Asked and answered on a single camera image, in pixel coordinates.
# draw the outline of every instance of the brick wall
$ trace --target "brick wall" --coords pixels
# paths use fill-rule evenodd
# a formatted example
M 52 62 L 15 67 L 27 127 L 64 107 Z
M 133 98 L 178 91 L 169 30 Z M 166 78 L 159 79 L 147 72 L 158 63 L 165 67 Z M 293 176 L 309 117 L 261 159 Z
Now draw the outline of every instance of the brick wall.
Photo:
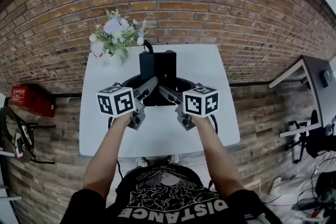
M 271 80 L 301 54 L 330 59 L 335 14 L 324 0 L 0 0 L 0 92 L 36 83 L 80 92 L 89 35 L 106 8 L 147 19 L 152 44 L 216 44 L 230 82 Z

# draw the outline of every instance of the t-shirt sleeve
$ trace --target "t-shirt sleeve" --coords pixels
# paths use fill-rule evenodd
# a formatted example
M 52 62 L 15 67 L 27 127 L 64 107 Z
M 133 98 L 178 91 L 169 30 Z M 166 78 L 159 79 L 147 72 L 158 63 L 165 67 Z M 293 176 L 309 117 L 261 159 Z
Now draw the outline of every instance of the t-shirt sleeve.
M 231 194 L 226 202 L 230 209 L 244 215 L 246 221 L 260 216 L 261 219 L 265 217 L 270 224 L 282 224 L 281 220 L 265 206 L 254 191 L 238 190 Z
M 90 189 L 82 189 L 73 194 L 60 224 L 103 223 L 105 200 Z

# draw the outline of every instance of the black t-shirt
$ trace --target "black t-shirt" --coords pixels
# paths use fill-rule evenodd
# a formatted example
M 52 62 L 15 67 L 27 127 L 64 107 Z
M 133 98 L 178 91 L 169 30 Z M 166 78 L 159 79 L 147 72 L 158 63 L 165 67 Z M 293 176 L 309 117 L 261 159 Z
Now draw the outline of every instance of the black t-shirt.
M 204 188 L 189 168 L 168 165 L 132 171 L 106 208 L 100 194 L 83 189 L 69 203 L 66 223 L 281 223 L 252 191 L 239 190 L 226 200 Z

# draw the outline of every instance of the person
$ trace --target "person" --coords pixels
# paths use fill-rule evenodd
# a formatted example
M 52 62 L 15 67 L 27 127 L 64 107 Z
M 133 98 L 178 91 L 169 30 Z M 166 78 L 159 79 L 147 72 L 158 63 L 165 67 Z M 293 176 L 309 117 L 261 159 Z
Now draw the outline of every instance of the person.
M 129 172 L 115 203 L 106 199 L 116 171 L 121 140 L 131 114 L 114 119 L 88 165 L 82 190 L 73 194 L 61 224 L 67 223 L 281 223 L 253 191 L 245 190 L 235 164 L 208 118 L 192 117 L 217 192 L 195 172 L 176 164 Z

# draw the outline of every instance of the cube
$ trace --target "cube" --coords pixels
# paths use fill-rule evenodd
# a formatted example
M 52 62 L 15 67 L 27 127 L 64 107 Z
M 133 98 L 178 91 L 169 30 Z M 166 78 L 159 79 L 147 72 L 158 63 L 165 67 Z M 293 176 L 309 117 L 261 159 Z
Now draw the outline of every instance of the cube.
M 219 91 L 203 86 L 183 92 L 183 113 L 205 118 L 219 109 Z
M 118 118 L 136 110 L 132 88 L 111 86 L 96 95 L 102 114 Z

